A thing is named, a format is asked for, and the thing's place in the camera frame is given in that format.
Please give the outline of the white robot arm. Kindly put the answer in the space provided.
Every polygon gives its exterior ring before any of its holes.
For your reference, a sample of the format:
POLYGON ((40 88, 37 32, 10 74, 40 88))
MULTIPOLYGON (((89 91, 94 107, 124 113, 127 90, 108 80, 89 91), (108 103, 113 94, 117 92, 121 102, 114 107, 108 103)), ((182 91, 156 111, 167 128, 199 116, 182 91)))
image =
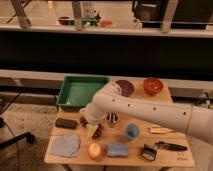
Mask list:
POLYGON ((80 112, 90 124, 100 123, 107 113, 126 114, 213 145, 212 109, 125 97, 115 82, 109 82, 97 91, 92 101, 80 112))

